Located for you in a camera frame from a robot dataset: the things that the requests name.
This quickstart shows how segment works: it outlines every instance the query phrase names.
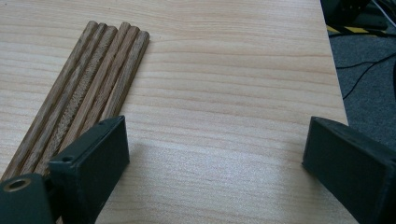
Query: black clamp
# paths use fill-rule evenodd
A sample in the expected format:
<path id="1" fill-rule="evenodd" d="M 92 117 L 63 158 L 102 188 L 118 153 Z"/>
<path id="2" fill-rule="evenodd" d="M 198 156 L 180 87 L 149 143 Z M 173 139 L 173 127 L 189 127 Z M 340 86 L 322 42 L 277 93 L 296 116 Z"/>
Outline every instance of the black clamp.
<path id="1" fill-rule="evenodd" d="M 359 223 L 396 222 L 396 152 L 350 127 L 311 119 L 303 167 Z"/>
<path id="2" fill-rule="evenodd" d="M 94 223 L 129 163 L 125 117 L 106 119 L 49 161 L 49 175 L 0 184 L 0 223 Z"/>

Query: floor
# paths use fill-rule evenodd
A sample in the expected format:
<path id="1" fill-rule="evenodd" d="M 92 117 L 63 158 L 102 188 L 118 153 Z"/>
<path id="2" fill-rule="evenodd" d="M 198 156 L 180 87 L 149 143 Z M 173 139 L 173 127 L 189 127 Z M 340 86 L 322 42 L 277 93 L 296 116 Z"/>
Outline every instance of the floor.
<path id="1" fill-rule="evenodd" d="M 388 33 L 396 34 L 389 25 Z M 376 62 L 396 52 L 395 37 L 370 35 L 330 38 L 336 67 Z M 396 96 L 393 67 L 396 54 L 373 66 L 344 100 L 349 126 L 396 150 Z M 337 69 L 341 91 L 345 97 L 359 76 L 372 63 L 348 69 Z"/>

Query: wooden table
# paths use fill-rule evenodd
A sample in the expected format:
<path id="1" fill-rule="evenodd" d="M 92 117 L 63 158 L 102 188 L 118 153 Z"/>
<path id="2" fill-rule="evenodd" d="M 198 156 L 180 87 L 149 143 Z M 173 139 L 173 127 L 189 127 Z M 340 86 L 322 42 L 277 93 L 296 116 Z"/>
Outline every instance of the wooden table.
<path id="1" fill-rule="evenodd" d="M 97 223 L 356 222 L 301 166 L 347 122 L 319 0 L 0 1 L 0 175 L 89 20 L 150 33 Z"/>

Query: mounting hole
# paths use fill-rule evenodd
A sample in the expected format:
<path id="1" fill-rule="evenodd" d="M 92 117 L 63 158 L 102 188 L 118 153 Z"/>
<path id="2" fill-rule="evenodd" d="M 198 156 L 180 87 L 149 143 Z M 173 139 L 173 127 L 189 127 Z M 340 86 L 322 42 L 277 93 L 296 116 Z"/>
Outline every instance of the mounting hole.
<path id="1" fill-rule="evenodd" d="M 74 159 L 74 157 L 72 157 L 72 156 L 65 156 L 65 157 L 62 158 L 62 161 L 63 161 L 63 162 L 70 162 L 70 161 L 72 161 L 73 159 Z"/>
<path id="2" fill-rule="evenodd" d="M 14 192 L 20 189 L 24 189 L 32 183 L 29 178 L 16 179 L 3 187 L 5 192 Z"/>

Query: wooden dowel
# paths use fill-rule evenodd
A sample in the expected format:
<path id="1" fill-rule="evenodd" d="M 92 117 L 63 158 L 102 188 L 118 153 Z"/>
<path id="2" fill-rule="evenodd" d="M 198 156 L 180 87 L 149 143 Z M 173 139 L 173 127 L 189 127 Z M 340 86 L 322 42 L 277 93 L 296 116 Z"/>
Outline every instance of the wooden dowel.
<path id="1" fill-rule="evenodd" d="M 121 44 L 130 27 L 131 25 L 128 22 L 123 22 L 120 26 L 120 29 L 114 37 L 113 42 L 111 43 L 110 48 L 106 54 L 106 57 L 103 59 L 103 62 L 99 67 L 95 78 L 93 79 L 93 82 L 84 98 L 84 101 L 82 102 L 76 114 L 76 117 L 74 118 L 73 123 L 70 126 L 69 131 L 67 132 L 66 137 L 61 144 L 60 151 L 62 151 L 65 147 L 70 145 L 70 143 L 72 143 L 76 138 L 79 137 L 79 133 L 82 129 L 82 126 L 84 125 L 85 119 L 87 118 L 87 114 L 92 107 L 95 97 L 100 90 L 100 87 L 102 86 L 104 80 L 106 79 L 106 76 L 108 75 L 108 71 L 111 70 L 110 67 L 113 66 L 112 64 L 114 62 L 115 55 L 119 52 Z"/>
<path id="2" fill-rule="evenodd" d="M 90 112 L 88 113 L 87 118 L 85 119 L 84 126 L 81 129 L 81 133 L 85 133 L 91 126 L 96 123 L 99 118 L 101 118 L 102 112 L 105 109 L 108 97 L 110 96 L 111 91 L 117 81 L 117 78 L 120 75 L 120 70 L 124 65 L 126 56 L 132 48 L 134 40 L 139 32 L 137 27 L 131 27 L 128 31 L 128 34 L 125 36 L 125 39 L 121 45 L 120 51 L 114 60 L 115 66 L 112 66 L 110 73 L 108 74 L 104 85 L 101 87 L 99 94 L 96 96 L 96 99 L 92 105 Z"/>
<path id="3" fill-rule="evenodd" d="M 106 28 L 102 39 L 100 40 L 96 50 L 88 62 L 84 75 L 81 77 L 81 80 L 79 81 L 73 96 L 66 106 L 66 110 L 64 111 L 64 114 L 62 115 L 55 132 L 52 133 L 49 142 L 47 143 L 47 147 L 44 149 L 43 155 L 39 160 L 37 167 L 35 168 L 35 173 L 44 175 L 48 168 L 48 161 L 58 153 L 62 140 L 69 130 L 69 127 L 78 112 L 82 100 L 84 99 L 85 94 L 92 83 L 93 77 L 98 71 L 102 60 L 105 58 L 107 50 L 110 47 L 116 32 L 117 28 L 114 26 L 109 26 Z"/>
<path id="4" fill-rule="evenodd" d="M 98 25 L 97 30 L 92 36 L 90 44 L 88 45 L 88 47 L 82 54 L 80 60 L 78 61 L 78 66 L 76 67 L 76 70 L 73 72 L 73 75 L 66 83 L 61 97 L 59 98 L 54 110 L 50 114 L 45 126 L 43 127 L 42 133 L 35 142 L 35 145 L 33 146 L 28 158 L 24 162 L 21 168 L 22 175 L 32 173 L 33 170 L 35 169 L 38 160 L 42 155 L 42 151 L 43 151 L 42 149 L 48 143 L 50 139 L 50 135 L 52 134 L 52 131 L 54 130 L 58 121 L 60 120 L 61 115 L 64 112 L 64 108 L 69 102 L 73 92 L 75 91 L 78 82 L 81 79 L 82 74 L 88 64 L 88 61 L 90 60 L 93 51 L 96 49 L 105 29 L 106 29 L 106 25 L 104 23 L 100 23 Z"/>
<path id="5" fill-rule="evenodd" d="M 128 55 L 128 59 L 125 65 L 122 67 L 116 85 L 114 86 L 111 95 L 107 100 L 107 105 L 100 120 L 112 118 L 120 113 L 148 43 L 149 33 L 140 31 Z"/>
<path id="6" fill-rule="evenodd" d="M 70 53 L 69 58 L 64 64 L 61 73 L 56 78 L 52 88 L 50 89 L 47 98 L 38 110 L 37 115 L 32 122 L 32 125 L 30 126 L 26 135 L 23 137 L 20 146 L 14 154 L 14 157 L 12 158 L 7 169 L 3 173 L 2 180 L 9 179 L 19 174 L 21 168 L 20 165 L 24 163 L 36 139 L 41 134 L 44 124 L 46 123 L 45 120 L 48 118 L 53 109 L 52 105 L 56 104 L 61 93 L 64 91 L 65 83 L 74 71 L 82 52 L 84 52 L 85 48 L 90 42 L 91 36 L 93 35 L 97 26 L 98 24 L 95 21 L 88 22 L 84 32 L 82 33 L 77 44 L 74 46 L 72 52 Z"/>

